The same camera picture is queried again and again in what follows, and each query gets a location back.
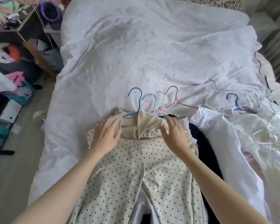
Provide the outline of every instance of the white bedsheet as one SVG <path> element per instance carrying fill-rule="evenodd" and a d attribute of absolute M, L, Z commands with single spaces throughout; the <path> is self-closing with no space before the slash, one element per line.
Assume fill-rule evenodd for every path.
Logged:
<path fill-rule="evenodd" d="M 254 59 L 260 44 L 248 21 L 238 11 L 174 0 L 71 1 L 61 29 L 64 68 L 52 95 L 28 204 L 78 162 L 87 149 L 86 132 L 113 107 L 138 109 L 140 93 L 127 97 L 132 87 L 146 94 L 175 85 L 179 101 L 189 105 L 203 104 L 214 92 L 211 82 L 204 84 L 208 79 L 219 88 L 271 93 Z M 273 84 L 272 71 L 267 74 Z M 234 105 L 225 99 L 227 93 L 218 91 L 208 104 L 217 110 Z M 243 92 L 235 93 L 240 105 L 247 103 Z M 174 96 L 175 91 L 163 104 L 171 104 Z M 151 109 L 152 100 L 142 106 Z M 175 105 L 170 111 L 191 117 L 195 109 Z"/>

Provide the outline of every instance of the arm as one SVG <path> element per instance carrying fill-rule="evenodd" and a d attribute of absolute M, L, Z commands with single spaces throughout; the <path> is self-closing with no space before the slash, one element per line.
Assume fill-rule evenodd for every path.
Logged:
<path fill-rule="evenodd" d="M 169 126 L 169 134 L 161 127 L 165 143 L 189 168 L 221 224 L 271 224 L 198 159 L 189 149 L 186 133 L 180 123 L 171 117 L 165 119 Z"/>
<path fill-rule="evenodd" d="M 113 137 L 117 119 L 97 124 L 93 142 L 85 157 L 47 192 L 20 214 L 12 224 L 65 224 L 97 162 L 118 142 Z"/>

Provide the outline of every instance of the floor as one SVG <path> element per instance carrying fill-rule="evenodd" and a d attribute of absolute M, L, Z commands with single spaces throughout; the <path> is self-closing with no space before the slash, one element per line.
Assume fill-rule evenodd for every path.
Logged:
<path fill-rule="evenodd" d="M 13 156 L 0 156 L 0 224 L 10 224 L 27 206 L 30 185 L 44 147 L 44 133 L 34 123 L 36 111 L 47 111 L 55 83 L 40 81 L 31 103 L 23 107 L 16 121 L 22 127 L 12 134 L 4 149 Z"/>

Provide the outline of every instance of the black garment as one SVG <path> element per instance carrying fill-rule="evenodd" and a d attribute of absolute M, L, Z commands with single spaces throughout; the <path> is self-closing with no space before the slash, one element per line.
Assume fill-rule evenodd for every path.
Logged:
<path fill-rule="evenodd" d="M 189 123 L 189 129 L 191 131 L 191 135 L 193 138 L 197 139 L 198 144 L 198 158 L 206 165 L 209 169 L 211 169 L 216 175 L 218 175 L 221 179 L 223 179 L 217 157 L 211 147 L 208 139 L 204 136 L 202 131 L 192 123 Z M 209 206 L 206 201 L 203 193 L 202 199 L 205 205 L 205 208 L 208 212 L 208 224 L 220 224 L 217 217 L 213 213 L 213 210 Z"/>

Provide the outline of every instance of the blue clothes hanger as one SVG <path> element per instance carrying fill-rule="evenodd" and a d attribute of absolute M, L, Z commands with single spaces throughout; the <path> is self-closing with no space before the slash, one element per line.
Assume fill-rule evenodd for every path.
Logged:
<path fill-rule="evenodd" d="M 137 115 L 137 114 L 139 113 L 140 108 L 141 108 L 142 90 L 141 90 L 140 88 L 138 88 L 138 87 L 132 88 L 127 96 L 128 96 L 128 97 L 130 96 L 130 94 L 131 94 L 131 92 L 132 92 L 133 89 L 138 89 L 138 90 L 140 90 L 140 92 L 141 92 L 141 96 L 140 96 L 140 99 L 139 99 L 139 108 L 138 108 L 138 111 L 128 113 L 128 114 L 124 115 L 123 118 L 124 118 L 124 117 L 127 117 L 127 116 L 130 116 L 130 115 Z"/>
<path fill-rule="evenodd" d="M 148 94 L 144 95 L 144 97 L 142 98 L 142 101 L 144 101 L 144 99 L 147 97 L 147 95 L 152 95 L 152 96 L 155 97 L 155 99 L 156 99 L 155 105 L 153 106 L 153 115 L 155 116 L 155 115 L 156 115 L 155 110 L 156 110 L 156 105 L 157 105 L 158 99 L 157 99 L 157 97 L 156 97 L 154 94 L 148 93 Z"/>
<path fill-rule="evenodd" d="M 239 96 L 236 95 L 235 93 L 228 93 L 228 94 L 226 95 L 226 100 L 228 100 L 228 95 L 229 95 L 229 94 L 232 94 L 232 95 L 235 96 L 235 106 L 236 106 L 235 110 L 237 110 L 237 111 L 244 111 L 244 109 L 241 109 L 241 108 L 239 107 L 239 104 L 238 104 Z"/>

